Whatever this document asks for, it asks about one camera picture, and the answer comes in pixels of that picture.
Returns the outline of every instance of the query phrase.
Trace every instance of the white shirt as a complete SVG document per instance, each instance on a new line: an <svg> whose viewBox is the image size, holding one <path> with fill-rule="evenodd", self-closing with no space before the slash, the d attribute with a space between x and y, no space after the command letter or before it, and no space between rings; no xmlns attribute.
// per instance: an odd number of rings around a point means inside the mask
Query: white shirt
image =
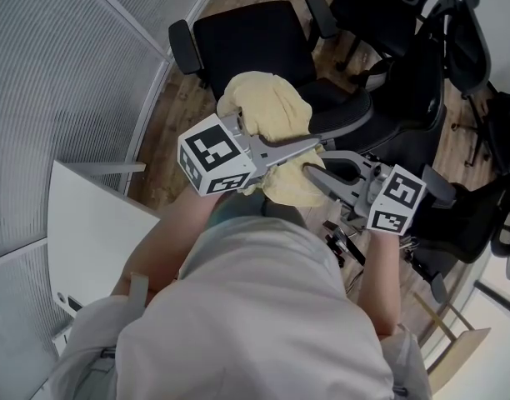
<svg viewBox="0 0 510 400"><path fill-rule="evenodd" d="M120 297L85 307L59 375L100 343L94 338L119 333L121 400L393 398L371 321L346 299L336 258L307 230L229 220L197 240L180 276L123 329L114 328Z"/></svg>

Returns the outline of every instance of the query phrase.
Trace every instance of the chair armrest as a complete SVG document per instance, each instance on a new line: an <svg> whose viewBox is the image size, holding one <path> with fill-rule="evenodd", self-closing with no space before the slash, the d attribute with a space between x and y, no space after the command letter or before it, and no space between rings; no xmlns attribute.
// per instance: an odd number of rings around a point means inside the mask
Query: chair armrest
<svg viewBox="0 0 510 400"><path fill-rule="evenodd" d="M168 28L170 46L173 57L183 74L194 74L202 71L198 51L192 40L187 21L182 19Z"/></svg>
<svg viewBox="0 0 510 400"><path fill-rule="evenodd" d="M312 20L317 27L321 38L331 38L338 34L335 20L328 2L325 0L305 0Z"/></svg>
<svg viewBox="0 0 510 400"><path fill-rule="evenodd" d="M427 191L436 198L436 202L433 204L434 207L451 208L453 206L457 197L457 190L431 166L426 165L423 169L422 181L425 182Z"/></svg>

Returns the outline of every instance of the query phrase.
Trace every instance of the wooden floor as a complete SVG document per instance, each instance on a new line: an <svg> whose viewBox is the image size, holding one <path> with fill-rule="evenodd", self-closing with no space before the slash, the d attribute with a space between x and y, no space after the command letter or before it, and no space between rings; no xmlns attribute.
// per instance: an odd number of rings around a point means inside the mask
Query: wooden floor
<svg viewBox="0 0 510 400"><path fill-rule="evenodd" d="M267 0L211 0L202 16L263 1ZM310 16L305 2L290 1L307 32ZM337 72L334 63L344 58L352 40L351 33L342 32L333 40L320 41L313 52L318 76L329 78L350 92L354 86L347 81L347 77L371 67L378 60L377 54L367 44L362 43L347 72ZM210 89L201 89L198 84L195 76L184 77L174 67L157 101L138 157L139 161L147 164L147 170L138 176L133 174L129 192L131 198L150 208L157 209L170 203L188 183L176 163L178 135L213 113L216 108ZM487 96L488 93L484 92L477 97L477 105L482 113L485 112L483 103ZM470 132L453 132L450 126L452 123L472 124L473 118L468 103L460 98L460 93L449 81L446 81L445 85L445 105L447 119L434 167L451 182L461 183L469 189L478 188L492 179L491 166L489 162L483 161L483 156L480 156L475 167L464 166L464 161L472 151L475 137ZM334 203L327 201L324 207L303 209L302 213L309 229L323 235L321 223L325 219L336 222L339 210L338 206L335 207ZM366 238L358 239L357 242L362 248L366 247ZM350 264L343 271L346 284L349 284L358 271L358 266L353 265L351 259L348 261ZM462 274L463 265L457 265L446 280L448 290L453 291ZM429 286L404 261L401 262L401 286L403 322L418 336L422 336L428 330L431 320L409 293L417 291L434 308L439 309L439 306L431 296ZM350 293L351 299L356 291L357 289L354 289Z"/></svg>

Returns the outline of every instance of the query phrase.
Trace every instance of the chair leg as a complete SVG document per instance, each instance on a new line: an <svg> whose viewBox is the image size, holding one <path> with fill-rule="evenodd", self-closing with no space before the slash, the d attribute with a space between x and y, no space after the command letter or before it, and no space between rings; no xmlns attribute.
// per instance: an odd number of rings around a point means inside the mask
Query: chair leg
<svg viewBox="0 0 510 400"><path fill-rule="evenodd" d="M343 73L344 71L346 71L346 68L348 67L349 63L351 62L353 55L357 51L359 44L361 44L361 38L355 36L355 38L353 39L352 46L349 48L349 51L347 52L346 59L344 59L343 62L336 63L335 67L336 67L337 71L339 71L340 73Z"/></svg>
<svg viewBox="0 0 510 400"><path fill-rule="evenodd" d="M205 70L204 69L199 70L198 72L196 72L196 75L199 77L199 87L201 89L208 88L208 79Z"/></svg>
<svg viewBox="0 0 510 400"><path fill-rule="evenodd" d="M412 253L405 257L405 261L411 264L412 269L421 277L426 283L429 283L431 287L432 297L438 303L445 303L448 300L448 290L444 284L443 276L440 272L435 274L429 273L428 269L425 268L420 262L414 259Z"/></svg>
<svg viewBox="0 0 510 400"><path fill-rule="evenodd" d="M466 166L467 168L472 168L475 165L475 162L478 158L479 151L481 151L482 147L485 147L488 151L488 154L485 154L485 156L484 156L485 162L490 158L490 152L488 150L487 144L484 142L483 120L481 120L481 117L479 116L478 108L476 107L472 96L471 95L462 95L462 99L464 99L465 101L468 100L470 102L473 120L475 121L476 126L475 127L474 126L465 126L462 124L454 123L454 124L452 124L452 130L456 131L457 129L461 128L464 130L469 130L471 132L475 132L477 134L477 141L475 144L475 148L473 149L473 153L470 156L470 158L466 162L464 162L464 166Z"/></svg>

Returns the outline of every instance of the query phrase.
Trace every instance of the chair seat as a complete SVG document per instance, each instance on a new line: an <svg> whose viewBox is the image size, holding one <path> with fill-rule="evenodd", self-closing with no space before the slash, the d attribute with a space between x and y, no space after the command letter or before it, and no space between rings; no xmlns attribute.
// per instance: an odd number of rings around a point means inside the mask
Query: chair seat
<svg viewBox="0 0 510 400"><path fill-rule="evenodd" d="M400 129L397 119L375 111L373 117L355 132L336 138L335 145L337 150L349 150L362 154L394 138Z"/></svg>
<svg viewBox="0 0 510 400"><path fill-rule="evenodd" d="M322 113L343 104L349 93L322 77L297 88L299 95L312 107L312 114Z"/></svg>
<svg viewBox="0 0 510 400"><path fill-rule="evenodd" d="M194 36L218 100L239 73L262 71L294 87L316 79L313 57L290 2L262 2L205 17Z"/></svg>
<svg viewBox="0 0 510 400"><path fill-rule="evenodd" d="M331 11L339 28L395 57L406 53L416 30L413 8L400 0L333 0Z"/></svg>
<svg viewBox="0 0 510 400"><path fill-rule="evenodd" d="M330 80L320 78L297 91L312 106L310 133L332 133L327 137L335 138L344 134L341 129L360 128L372 116L372 97L362 88L350 95Z"/></svg>

